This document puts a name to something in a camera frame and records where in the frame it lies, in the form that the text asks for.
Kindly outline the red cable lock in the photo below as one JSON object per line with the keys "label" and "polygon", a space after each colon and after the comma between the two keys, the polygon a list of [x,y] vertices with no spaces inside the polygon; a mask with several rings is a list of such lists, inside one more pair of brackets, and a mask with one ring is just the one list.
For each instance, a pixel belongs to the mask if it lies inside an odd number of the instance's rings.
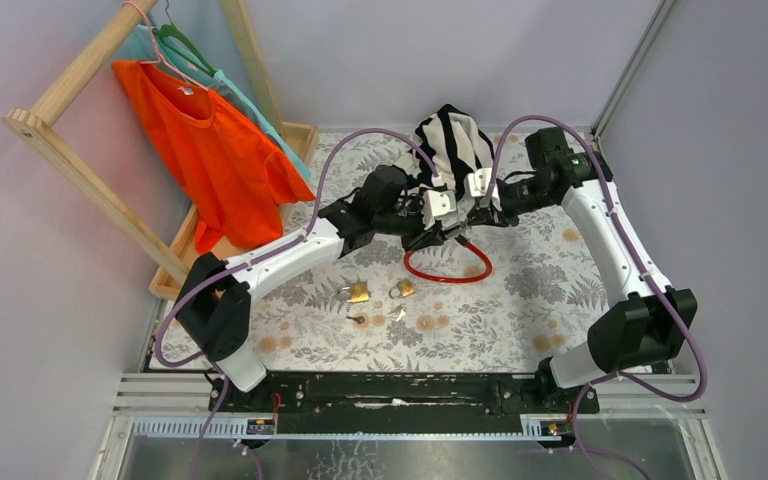
{"label": "red cable lock", "polygon": [[469,239],[465,236],[465,228],[463,227],[463,233],[461,235],[458,235],[453,240],[455,240],[460,246],[466,248],[469,250],[474,256],[476,256],[484,265],[484,270],[481,271],[478,274],[470,275],[470,276],[462,276],[462,277],[450,277],[450,276],[441,276],[441,275],[435,275],[431,273],[422,272],[418,269],[416,269],[411,264],[411,257],[416,252],[405,252],[403,256],[403,265],[406,268],[406,270],[423,280],[428,280],[435,283],[444,283],[444,284],[470,284],[470,283],[476,283],[479,281],[482,281],[486,278],[488,278],[492,272],[493,272],[493,264],[492,261],[489,259],[489,257],[478,247],[476,247]]}

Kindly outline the brass padlock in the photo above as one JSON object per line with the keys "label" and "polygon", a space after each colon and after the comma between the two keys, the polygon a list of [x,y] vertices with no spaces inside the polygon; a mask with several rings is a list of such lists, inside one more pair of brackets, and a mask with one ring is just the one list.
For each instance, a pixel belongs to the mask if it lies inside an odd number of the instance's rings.
{"label": "brass padlock", "polygon": [[342,286],[337,290],[336,296],[338,300],[348,304],[364,303],[371,298],[366,281],[356,281]]}
{"label": "brass padlock", "polygon": [[415,293],[415,285],[409,279],[401,279],[388,291],[388,296],[391,299],[400,299],[409,297]]}

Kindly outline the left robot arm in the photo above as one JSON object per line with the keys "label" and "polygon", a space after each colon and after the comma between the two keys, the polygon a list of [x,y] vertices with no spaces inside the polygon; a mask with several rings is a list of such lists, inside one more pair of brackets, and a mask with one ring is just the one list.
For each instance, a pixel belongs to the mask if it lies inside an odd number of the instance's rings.
{"label": "left robot arm", "polygon": [[226,260],[200,256],[176,300],[175,319],[200,352],[233,384],[232,398],[248,411],[269,401],[267,369],[248,340],[252,307],[300,274],[368,246],[378,234],[401,238],[410,251],[438,246],[444,221],[457,214],[456,193],[445,185],[409,189],[395,166],[370,173],[349,195],[318,210],[311,224]]}

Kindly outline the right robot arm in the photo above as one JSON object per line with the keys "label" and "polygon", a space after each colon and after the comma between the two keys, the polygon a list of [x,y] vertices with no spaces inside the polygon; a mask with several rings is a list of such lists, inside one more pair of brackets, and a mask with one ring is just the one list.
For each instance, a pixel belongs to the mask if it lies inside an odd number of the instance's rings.
{"label": "right robot arm", "polygon": [[497,179],[496,167],[466,177],[476,200],[471,225],[512,226],[519,216],[559,206],[573,221],[597,266],[607,311],[586,341],[543,361],[533,386],[535,402],[557,412],[579,387],[629,368],[673,359],[697,312],[689,289],[678,289],[658,269],[632,228],[604,159],[590,147],[574,151],[563,129],[529,135],[533,173],[518,181]]}

